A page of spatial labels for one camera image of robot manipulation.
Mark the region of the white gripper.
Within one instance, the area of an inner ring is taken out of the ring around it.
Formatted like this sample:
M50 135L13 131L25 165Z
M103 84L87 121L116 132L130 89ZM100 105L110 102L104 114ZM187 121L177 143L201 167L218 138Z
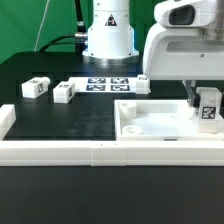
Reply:
M192 80L224 80L224 0L165 0L154 18L143 73L151 80L184 80L188 104L198 108Z

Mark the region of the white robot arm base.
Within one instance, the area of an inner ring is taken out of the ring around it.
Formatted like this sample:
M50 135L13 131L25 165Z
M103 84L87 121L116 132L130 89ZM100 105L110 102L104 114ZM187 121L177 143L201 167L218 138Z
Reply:
M87 34L85 58L122 60L139 55L129 24L129 0L93 0L93 23Z

